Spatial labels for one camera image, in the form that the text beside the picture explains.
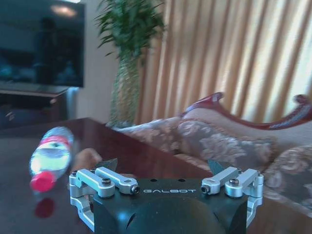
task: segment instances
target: coffee table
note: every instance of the coffee table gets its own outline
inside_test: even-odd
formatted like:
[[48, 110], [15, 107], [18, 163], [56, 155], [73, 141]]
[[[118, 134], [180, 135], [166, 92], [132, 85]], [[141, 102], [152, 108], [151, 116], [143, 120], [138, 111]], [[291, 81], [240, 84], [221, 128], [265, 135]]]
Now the coffee table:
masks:
[[[118, 158], [117, 172], [141, 178], [205, 178], [207, 171], [115, 132], [88, 118], [0, 131], [0, 233], [89, 234], [70, 205], [68, 173], [55, 188], [36, 194], [29, 188], [29, 158], [42, 135], [56, 126], [73, 132], [73, 153], [94, 148], [104, 160]], [[311, 219], [264, 199], [248, 233], [311, 233]]]

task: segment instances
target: silver clamp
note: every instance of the silver clamp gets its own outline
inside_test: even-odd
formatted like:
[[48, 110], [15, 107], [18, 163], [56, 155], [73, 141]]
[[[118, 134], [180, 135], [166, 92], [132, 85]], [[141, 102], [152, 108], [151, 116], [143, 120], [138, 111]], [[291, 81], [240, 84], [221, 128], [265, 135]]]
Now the silver clamp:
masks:
[[225, 185], [225, 194], [229, 197], [241, 197], [243, 194], [249, 196], [247, 202], [248, 227], [255, 217], [256, 208], [262, 204], [263, 175], [253, 169], [241, 172], [240, 169], [228, 167], [224, 171], [211, 178], [205, 178], [201, 183], [204, 194], [212, 195], [220, 192], [220, 187]]
[[139, 185], [136, 179], [124, 177], [105, 167], [92, 171], [81, 169], [69, 176], [70, 204], [77, 207], [79, 218], [94, 232], [94, 215], [86, 195], [95, 193], [102, 198], [115, 194], [115, 186], [123, 194], [137, 194]]

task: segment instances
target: tv screen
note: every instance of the tv screen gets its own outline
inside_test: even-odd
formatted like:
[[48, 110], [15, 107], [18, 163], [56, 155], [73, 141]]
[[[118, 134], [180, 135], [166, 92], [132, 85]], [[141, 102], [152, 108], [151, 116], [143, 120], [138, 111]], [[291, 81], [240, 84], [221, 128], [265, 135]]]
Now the tv screen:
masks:
[[83, 86], [84, 4], [0, 1], [0, 80]]

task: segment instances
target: bolt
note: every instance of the bolt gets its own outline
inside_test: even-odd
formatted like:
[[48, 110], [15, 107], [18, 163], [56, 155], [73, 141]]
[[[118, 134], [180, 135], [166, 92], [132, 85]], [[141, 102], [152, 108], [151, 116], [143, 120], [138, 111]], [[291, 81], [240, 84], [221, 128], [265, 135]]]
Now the bolt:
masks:
[[131, 193], [132, 194], [138, 194], [140, 192], [140, 187], [139, 186], [133, 186], [131, 188]]
[[110, 178], [104, 178], [104, 179], [102, 179], [102, 184], [103, 184], [103, 185], [110, 185], [110, 184], [111, 184], [111, 179], [110, 179]]
[[208, 185], [202, 185], [200, 190], [203, 194], [208, 194], [210, 192], [210, 187]]
[[230, 183], [231, 185], [236, 186], [236, 185], [239, 184], [239, 180], [238, 180], [238, 179], [230, 179], [230, 180], [229, 180], [229, 183]]

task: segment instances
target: person's hand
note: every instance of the person's hand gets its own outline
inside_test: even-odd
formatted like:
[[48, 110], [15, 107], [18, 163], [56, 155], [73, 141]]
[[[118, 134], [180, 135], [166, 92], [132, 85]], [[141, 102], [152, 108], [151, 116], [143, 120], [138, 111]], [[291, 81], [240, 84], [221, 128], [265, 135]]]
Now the person's hand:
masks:
[[74, 163], [71, 168], [72, 171], [80, 169], [92, 169], [99, 162], [102, 161], [102, 157], [92, 148], [87, 148], [80, 151], [74, 158]]

